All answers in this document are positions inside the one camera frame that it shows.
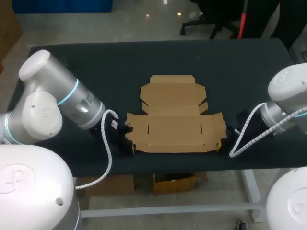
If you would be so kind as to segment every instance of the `flattened cardboard box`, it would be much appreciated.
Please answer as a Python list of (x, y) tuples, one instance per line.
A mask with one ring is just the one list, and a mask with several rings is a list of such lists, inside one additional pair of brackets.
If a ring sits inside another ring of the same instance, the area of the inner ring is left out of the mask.
[(201, 115), (208, 109), (204, 86), (192, 75), (153, 75), (141, 87), (142, 110), (127, 114), (133, 132), (126, 135), (136, 149), (150, 153), (208, 152), (226, 137), (222, 113)]

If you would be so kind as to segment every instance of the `office chair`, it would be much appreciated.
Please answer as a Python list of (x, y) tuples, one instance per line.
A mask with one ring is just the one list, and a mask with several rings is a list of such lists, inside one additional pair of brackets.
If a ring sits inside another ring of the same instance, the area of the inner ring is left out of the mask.
[(191, 1), (198, 4), (203, 14), (197, 20), (183, 23), (180, 29), (180, 35), (186, 35), (186, 26), (215, 24), (209, 39), (214, 39), (223, 27), (233, 32), (231, 38), (237, 38), (239, 28), (233, 25), (232, 22), (240, 20), (244, 0)]

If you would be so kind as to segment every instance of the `brown box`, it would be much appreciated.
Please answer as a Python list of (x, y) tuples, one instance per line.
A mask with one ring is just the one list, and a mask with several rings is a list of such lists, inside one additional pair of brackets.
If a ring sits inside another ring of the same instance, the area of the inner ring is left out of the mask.
[(195, 188), (196, 176), (190, 174), (176, 174), (168, 179), (159, 178), (153, 174), (153, 188), (155, 194), (181, 193), (191, 191)]
[(200, 115), (208, 109), (204, 86), (192, 75), (153, 75), (141, 87), (142, 110), (127, 114), (133, 132), (126, 135), (137, 150), (150, 153), (208, 152), (226, 137), (222, 113)]
[(0, 1), (0, 61), (4, 59), (22, 32), (12, 7), (12, 0)]
[[(96, 177), (78, 178), (78, 185), (88, 184), (96, 179)], [(131, 194), (134, 192), (133, 175), (107, 176), (98, 184), (83, 190), (85, 196)]]

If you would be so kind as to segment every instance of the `person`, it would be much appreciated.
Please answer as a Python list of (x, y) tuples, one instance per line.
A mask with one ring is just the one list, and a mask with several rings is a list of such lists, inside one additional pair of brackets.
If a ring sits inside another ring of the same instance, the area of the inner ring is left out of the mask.
[(307, 24), (307, 0), (248, 0), (242, 38), (260, 38), (279, 3), (279, 21), (271, 37), (289, 49)]

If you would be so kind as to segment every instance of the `black table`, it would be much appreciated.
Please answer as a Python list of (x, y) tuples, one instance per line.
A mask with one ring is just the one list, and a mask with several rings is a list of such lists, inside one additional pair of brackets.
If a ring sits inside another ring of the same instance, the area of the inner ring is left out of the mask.
[[(236, 114), (268, 100), (272, 77), (292, 65), (277, 39), (101, 43), (38, 46), (47, 49), (90, 89), (106, 107), (140, 114), (140, 88), (153, 74), (192, 74), (206, 87), (209, 112), (223, 112), (236, 126)], [(10, 109), (23, 90), (17, 84)], [(239, 159), (216, 153), (147, 154), (116, 157), (111, 174), (177, 173), (213, 170), (288, 168), (307, 165), (306, 136), (293, 128), (249, 148)], [(38, 145), (53, 150), (75, 177), (99, 176), (106, 168), (106, 152), (87, 131), (64, 118), (63, 128)]]

